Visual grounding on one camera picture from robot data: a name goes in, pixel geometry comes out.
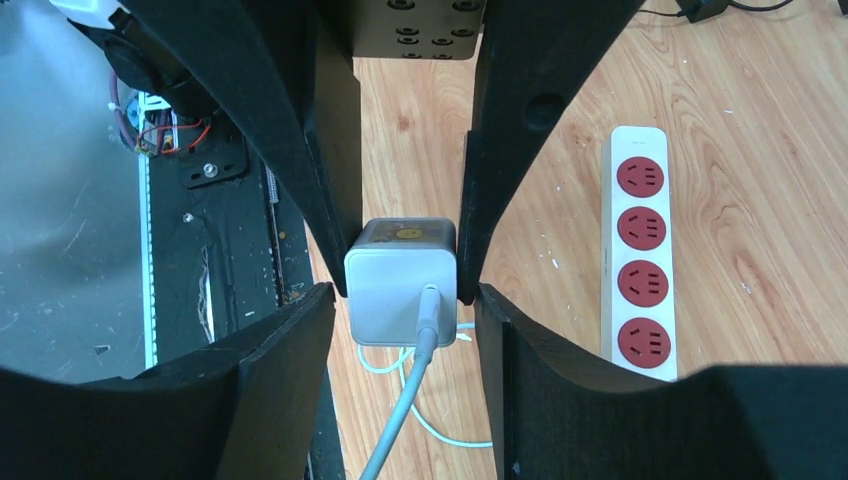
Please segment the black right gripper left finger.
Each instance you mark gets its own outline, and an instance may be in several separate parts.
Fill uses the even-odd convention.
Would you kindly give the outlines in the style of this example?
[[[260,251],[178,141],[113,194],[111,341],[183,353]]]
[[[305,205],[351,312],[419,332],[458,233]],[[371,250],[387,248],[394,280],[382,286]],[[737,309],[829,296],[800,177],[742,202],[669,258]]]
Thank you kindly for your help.
[[[132,379],[1,373],[5,479],[300,479],[334,288]]]

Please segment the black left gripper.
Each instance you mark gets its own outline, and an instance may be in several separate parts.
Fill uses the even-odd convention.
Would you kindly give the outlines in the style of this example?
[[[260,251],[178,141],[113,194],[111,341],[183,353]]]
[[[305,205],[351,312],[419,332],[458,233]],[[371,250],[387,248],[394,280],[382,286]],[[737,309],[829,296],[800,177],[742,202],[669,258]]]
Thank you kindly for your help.
[[[458,298],[466,305],[529,168],[641,6],[638,0],[128,3],[281,181],[340,293],[347,290],[345,256],[363,225],[361,89],[352,51],[364,58],[466,60],[484,14],[458,227]]]

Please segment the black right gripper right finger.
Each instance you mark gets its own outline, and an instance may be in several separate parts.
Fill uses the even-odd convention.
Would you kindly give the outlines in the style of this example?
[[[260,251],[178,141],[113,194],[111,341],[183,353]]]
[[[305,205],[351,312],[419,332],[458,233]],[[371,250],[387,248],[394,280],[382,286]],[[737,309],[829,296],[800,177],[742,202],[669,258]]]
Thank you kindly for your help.
[[[718,365],[662,382],[480,286],[475,326],[500,479],[843,479],[843,366]]]

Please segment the white square charger with sticker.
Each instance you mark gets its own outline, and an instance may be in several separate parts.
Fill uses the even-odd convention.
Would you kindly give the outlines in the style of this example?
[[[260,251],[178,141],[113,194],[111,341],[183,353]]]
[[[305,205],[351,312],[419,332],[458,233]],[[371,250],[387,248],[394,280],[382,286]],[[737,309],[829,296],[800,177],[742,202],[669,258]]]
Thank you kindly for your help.
[[[414,347],[431,328],[440,348],[457,333],[456,227],[444,217],[370,220],[344,259],[354,341]]]

